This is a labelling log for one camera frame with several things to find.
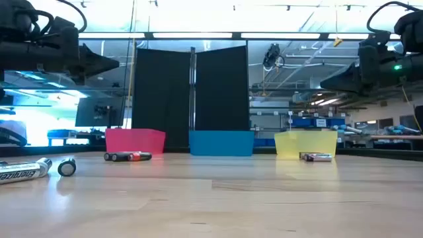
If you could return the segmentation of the blue storage boxes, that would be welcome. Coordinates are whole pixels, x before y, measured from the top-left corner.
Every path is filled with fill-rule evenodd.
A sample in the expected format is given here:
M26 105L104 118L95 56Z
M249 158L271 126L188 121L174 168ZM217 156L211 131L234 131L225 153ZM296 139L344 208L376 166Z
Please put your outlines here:
M343 118L293 118L291 126L298 128L329 128L345 124Z

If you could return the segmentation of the black monitor on stand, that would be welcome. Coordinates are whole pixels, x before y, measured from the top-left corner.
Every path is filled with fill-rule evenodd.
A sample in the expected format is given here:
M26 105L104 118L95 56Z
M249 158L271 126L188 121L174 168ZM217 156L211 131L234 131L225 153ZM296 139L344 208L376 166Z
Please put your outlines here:
M79 100L75 127L121 126L124 119L123 97L88 97Z

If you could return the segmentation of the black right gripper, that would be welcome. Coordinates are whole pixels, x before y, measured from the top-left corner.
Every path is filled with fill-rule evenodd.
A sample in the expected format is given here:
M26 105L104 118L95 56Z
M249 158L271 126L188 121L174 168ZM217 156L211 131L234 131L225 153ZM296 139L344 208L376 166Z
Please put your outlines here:
M405 73L403 55L385 45L360 46L359 67L353 62L320 82L330 93L369 95L400 84Z

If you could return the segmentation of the silver Energizer battery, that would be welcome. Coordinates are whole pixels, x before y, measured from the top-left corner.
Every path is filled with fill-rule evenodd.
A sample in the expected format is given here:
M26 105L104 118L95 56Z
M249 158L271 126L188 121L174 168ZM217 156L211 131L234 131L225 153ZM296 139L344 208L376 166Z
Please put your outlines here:
M0 184L37 179L41 166L38 163L0 165Z

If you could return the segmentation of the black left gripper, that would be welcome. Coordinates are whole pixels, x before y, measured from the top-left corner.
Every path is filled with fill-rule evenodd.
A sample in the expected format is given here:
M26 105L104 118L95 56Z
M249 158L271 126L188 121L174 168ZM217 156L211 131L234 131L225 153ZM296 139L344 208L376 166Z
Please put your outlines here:
M41 40L34 44L34 70L42 73L81 75L81 82L119 68L120 62L94 53L86 44L79 51L78 40Z

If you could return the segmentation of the blue plastic bin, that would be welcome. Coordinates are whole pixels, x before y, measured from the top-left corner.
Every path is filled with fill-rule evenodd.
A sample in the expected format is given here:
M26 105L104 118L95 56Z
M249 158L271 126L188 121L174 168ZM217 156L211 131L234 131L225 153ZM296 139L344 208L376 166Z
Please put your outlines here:
M190 153L197 156L239 156L253 153L253 131L207 131L189 132Z

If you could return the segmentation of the grey office chair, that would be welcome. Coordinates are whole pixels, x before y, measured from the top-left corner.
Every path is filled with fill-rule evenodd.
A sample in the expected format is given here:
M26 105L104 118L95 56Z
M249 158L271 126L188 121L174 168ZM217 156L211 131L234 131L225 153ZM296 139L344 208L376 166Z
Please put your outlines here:
M0 144L26 146L26 124L16 120L0 120Z

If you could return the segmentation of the black folding partition screen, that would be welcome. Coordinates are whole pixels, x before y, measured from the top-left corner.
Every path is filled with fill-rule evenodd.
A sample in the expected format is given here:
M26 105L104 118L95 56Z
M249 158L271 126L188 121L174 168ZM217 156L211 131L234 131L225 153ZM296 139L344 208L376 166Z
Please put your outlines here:
M247 131L247 47L196 54L195 129ZM165 133L165 147L188 147L190 112L188 52L138 49L132 127Z

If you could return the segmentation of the blue table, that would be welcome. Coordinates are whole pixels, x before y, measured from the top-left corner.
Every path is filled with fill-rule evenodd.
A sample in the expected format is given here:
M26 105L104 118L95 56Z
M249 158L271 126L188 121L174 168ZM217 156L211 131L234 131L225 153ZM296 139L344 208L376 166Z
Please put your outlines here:
M87 145L89 144L88 135L82 134L77 130L48 130L47 132L48 145L56 146L54 140L61 140L61 145L76 144L76 145Z

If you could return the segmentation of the yellow plastic bin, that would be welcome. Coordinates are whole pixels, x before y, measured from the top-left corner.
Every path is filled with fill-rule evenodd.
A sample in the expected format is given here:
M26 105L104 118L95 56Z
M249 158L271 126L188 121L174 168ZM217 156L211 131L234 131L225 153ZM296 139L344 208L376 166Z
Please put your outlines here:
M278 159L299 159L300 153L336 153L338 132L291 130L274 135Z

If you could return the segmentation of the red plastic bin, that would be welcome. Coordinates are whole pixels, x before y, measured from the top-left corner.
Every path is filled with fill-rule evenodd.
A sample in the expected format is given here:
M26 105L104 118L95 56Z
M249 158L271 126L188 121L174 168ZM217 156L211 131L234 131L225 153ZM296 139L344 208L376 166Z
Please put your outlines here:
M162 154L166 133L153 129L106 129L106 151L142 151L152 155Z

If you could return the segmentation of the wooden workbench top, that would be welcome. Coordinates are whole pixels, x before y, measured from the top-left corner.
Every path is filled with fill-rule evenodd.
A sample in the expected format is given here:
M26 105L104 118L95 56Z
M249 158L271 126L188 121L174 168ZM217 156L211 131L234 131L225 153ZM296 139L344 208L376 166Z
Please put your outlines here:
M371 135L371 139L403 139L403 140L423 140L423 136L413 135Z

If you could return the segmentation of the black hanging device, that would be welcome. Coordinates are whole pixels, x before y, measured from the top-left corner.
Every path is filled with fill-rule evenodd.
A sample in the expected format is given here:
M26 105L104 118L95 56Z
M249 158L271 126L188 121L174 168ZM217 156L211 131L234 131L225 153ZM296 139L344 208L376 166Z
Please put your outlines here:
M264 55L262 62L265 71L285 66L285 58L281 55L279 44L272 43Z

